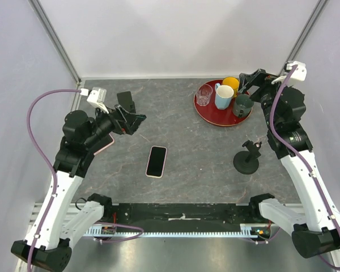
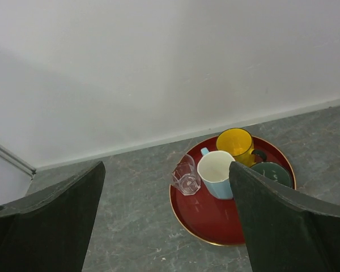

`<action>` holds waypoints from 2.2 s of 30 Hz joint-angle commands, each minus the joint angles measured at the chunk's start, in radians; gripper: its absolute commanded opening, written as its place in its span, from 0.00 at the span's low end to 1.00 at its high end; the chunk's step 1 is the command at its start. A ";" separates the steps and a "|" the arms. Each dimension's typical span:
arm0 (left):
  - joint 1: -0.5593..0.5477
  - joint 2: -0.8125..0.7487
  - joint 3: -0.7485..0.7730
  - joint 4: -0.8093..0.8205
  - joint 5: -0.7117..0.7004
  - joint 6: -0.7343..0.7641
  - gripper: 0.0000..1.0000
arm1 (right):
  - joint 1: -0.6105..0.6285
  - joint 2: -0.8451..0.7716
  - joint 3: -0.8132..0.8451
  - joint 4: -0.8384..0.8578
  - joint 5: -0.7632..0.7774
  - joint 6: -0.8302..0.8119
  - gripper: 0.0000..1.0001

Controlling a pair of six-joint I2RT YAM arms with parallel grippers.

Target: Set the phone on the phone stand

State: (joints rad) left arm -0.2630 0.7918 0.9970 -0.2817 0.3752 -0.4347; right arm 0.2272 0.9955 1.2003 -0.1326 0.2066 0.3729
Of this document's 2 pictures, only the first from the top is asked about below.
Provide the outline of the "black round-base phone stand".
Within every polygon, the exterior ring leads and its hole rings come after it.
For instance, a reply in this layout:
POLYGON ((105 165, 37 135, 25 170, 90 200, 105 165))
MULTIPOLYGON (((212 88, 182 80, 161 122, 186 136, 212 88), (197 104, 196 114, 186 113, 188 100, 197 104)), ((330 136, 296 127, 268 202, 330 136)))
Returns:
POLYGON ((238 152, 233 158, 233 166, 235 169, 244 174, 251 175, 258 170, 259 161, 258 158, 261 156, 259 152, 262 146, 262 142, 256 142, 247 140, 242 144, 242 147, 245 147, 246 151, 238 152))

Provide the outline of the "pink-cased smartphone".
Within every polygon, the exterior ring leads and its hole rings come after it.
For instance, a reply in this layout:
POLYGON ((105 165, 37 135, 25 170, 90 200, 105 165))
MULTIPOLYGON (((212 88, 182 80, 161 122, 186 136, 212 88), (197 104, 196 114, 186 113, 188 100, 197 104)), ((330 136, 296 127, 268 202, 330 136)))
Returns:
POLYGON ((165 161, 167 158, 167 148, 162 146, 152 146, 148 156, 146 176, 161 178, 164 173, 165 161))

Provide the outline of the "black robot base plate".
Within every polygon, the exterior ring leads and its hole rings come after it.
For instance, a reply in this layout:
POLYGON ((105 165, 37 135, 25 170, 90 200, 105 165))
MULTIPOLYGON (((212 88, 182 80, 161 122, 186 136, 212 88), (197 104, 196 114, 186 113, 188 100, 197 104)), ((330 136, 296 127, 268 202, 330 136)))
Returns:
POLYGON ((241 224, 267 224, 253 209, 234 203, 119 203, 102 222, 141 227, 145 232, 231 232, 241 224))

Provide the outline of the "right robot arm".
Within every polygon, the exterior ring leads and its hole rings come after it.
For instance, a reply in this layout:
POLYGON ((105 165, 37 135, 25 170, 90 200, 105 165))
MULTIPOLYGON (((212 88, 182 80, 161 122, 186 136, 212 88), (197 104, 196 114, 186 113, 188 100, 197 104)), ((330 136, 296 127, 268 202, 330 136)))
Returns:
POLYGON ((250 99, 261 105, 268 143, 291 177, 305 213, 300 216, 273 195, 261 194, 250 199, 249 219, 277 224, 291 236, 297 252, 311 258, 340 249, 340 212, 323 183, 313 146, 300 124, 306 110, 304 94, 293 88, 291 81, 303 81, 305 72, 305 68, 291 66, 280 77, 263 69, 241 73, 239 93, 257 87, 250 99))

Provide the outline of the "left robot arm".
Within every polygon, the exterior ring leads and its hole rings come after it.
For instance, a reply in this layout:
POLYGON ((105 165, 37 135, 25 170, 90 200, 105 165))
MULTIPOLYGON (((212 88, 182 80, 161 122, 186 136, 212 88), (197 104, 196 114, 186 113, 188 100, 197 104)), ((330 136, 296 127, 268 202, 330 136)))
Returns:
POLYGON ((49 164, 52 180, 42 208, 25 239, 14 241, 11 247, 11 253, 29 269, 63 271, 86 231, 113 219, 111 198, 94 193, 71 221, 64 222, 95 154, 109 146, 110 133, 132 135, 145 119, 146 115, 128 112, 121 105, 96 109, 94 118, 82 110, 67 114, 60 149, 55 162, 49 164))

